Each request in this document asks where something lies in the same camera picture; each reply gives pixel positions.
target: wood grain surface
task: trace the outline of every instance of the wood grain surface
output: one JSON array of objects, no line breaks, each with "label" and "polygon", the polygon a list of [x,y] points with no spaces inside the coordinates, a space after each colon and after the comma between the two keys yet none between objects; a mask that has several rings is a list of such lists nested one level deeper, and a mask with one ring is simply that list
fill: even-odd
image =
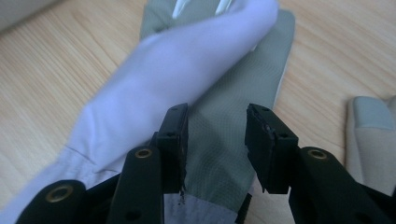
[{"label": "wood grain surface", "polygon": [[[64,0],[0,34],[0,209],[55,160],[79,110],[137,44],[145,3]],[[275,112],[300,147],[343,162],[347,101],[396,94],[396,2],[280,3],[296,35]],[[278,212],[284,196],[255,185],[247,223],[291,223]]]}]

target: light purple fabric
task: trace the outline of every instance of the light purple fabric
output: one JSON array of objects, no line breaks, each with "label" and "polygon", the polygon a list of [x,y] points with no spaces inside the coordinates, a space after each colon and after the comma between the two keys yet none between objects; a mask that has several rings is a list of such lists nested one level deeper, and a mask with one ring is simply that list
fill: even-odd
[{"label": "light purple fabric", "polygon": [[227,13],[144,39],[83,107],[59,159],[6,206],[0,223],[14,223],[57,180],[90,188],[117,174],[126,153],[158,131],[169,107],[193,104],[262,40],[277,10],[275,0],[234,0]]}]

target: black plastic part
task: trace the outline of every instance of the black plastic part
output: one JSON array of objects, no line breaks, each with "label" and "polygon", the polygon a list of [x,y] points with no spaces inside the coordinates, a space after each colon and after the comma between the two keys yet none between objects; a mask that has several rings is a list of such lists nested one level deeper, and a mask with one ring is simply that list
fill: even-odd
[{"label": "black plastic part", "polygon": [[361,185],[364,191],[376,203],[376,205],[393,221],[396,223],[396,198],[395,193],[390,197],[375,189],[370,189],[367,186]]},{"label": "black plastic part", "polygon": [[245,145],[262,191],[287,194],[298,137],[270,109],[260,105],[247,108]]},{"label": "black plastic part", "polygon": [[151,141],[160,151],[163,163],[163,193],[179,193],[184,188],[189,140],[188,105],[171,107],[160,130]]},{"label": "black plastic part", "polygon": [[136,147],[128,153],[106,223],[163,223],[163,183],[158,148]]},{"label": "black plastic part", "polygon": [[299,150],[290,208],[301,223],[392,223],[329,152]]},{"label": "black plastic part", "polygon": [[17,224],[75,224],[85,214],[85,186],[61,180],[43,188],[23,210]]},{"label": "black plastic part", "polygon": [[87,214],[84,224],[106,223],[119,178],[120,175],[115,175],[87,190]]}]

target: gray cloth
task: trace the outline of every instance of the gray cloth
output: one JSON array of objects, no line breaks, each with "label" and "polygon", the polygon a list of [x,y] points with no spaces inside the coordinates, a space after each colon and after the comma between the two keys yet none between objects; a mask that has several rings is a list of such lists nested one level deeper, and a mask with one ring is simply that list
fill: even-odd
[{"label": "gray cloth", "polygon": [[[141,38],[214,16],[219,0],[190,1],[176,20],[175,3],[148,1]],[[274,106],[294,25],[293,15],[280,10],[270,34],[191,108],[188,194],[239,210],[254,176],[244,145],[246,109],[249,103]]]},{"label": "gray cloth", "polygon": [[396,96],[348,104],[346,169],[363,185],[391,195],[396,186]]},{"label": "gray cloth", "polygon": [[0,31],[58,0],[0,0]]}]

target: wooden table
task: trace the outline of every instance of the wooden table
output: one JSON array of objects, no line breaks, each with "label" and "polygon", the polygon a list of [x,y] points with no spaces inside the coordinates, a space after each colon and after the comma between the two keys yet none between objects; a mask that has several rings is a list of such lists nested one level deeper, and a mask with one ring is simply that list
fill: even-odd
[{"label": "wooden table", "polygon": [[[79,110],[137,44],[145,2],[65,0],[0,34],[0,209],[55,160]],[[275,112],[301,147],[343,162],[347,101],[396,94],[396,2],[280,3],[296,36]],[[255,193],[247,223],[264,223],[264,197]]]}]

